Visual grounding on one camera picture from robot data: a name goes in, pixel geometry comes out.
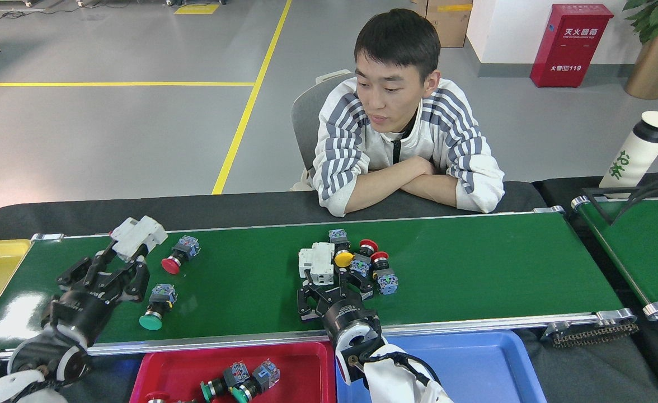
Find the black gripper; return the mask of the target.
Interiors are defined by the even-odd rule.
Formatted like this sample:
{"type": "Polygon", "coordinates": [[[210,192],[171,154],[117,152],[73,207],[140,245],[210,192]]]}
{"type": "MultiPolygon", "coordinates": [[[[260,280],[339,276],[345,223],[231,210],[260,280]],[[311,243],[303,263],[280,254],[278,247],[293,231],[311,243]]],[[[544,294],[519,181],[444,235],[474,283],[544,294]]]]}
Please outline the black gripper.
{"type": "MultiPolygon", "coordinates": [[[[349,283],[362,300],[374,296],[374,286],[357,270],[340,272],[340,281],[349,283]]],[[[322,318],[322,324],[334,348],[349,348],[378,337],[378,315],[367,309],[360,298],[339,300],[339,286],[316,285],[304,279],[298,289],[298,314],[301,321],[322,318]]]]}
{"type": "MultiPolygon", "coordinates": [[[[59,288],[91,287],[98,273],[105,270],[107,264],[116,257],[112,249],[115,244],[110,242],[106,249],[98,251],[93,258],[84,257],[63,271],[56,278],[59,288]]],[[[117,303],[143,301],[148,281],[147,262],[144,257],[138,257],[111,274],[107,280],[107,291],[68,290],[62,296],[53,295],[41,313],[41,327],[44,329],[50,322],[65,326],[81,335],[86,346],[93,346],[117,303]]]]}

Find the person's right hand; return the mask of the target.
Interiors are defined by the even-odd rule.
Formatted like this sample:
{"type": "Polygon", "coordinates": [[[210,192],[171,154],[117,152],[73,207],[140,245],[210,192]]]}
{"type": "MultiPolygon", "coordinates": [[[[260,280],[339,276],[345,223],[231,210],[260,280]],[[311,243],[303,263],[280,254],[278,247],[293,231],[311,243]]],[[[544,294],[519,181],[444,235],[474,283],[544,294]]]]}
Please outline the person's right hand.
{"type": "Polygon", "coordinates": [[[428,159],[425,159],[421,156],[412,156],[405,161],[410,163],[410,166],[416,172],[416,176],[436,175],[436,168],[434,164],[428,159]]]}

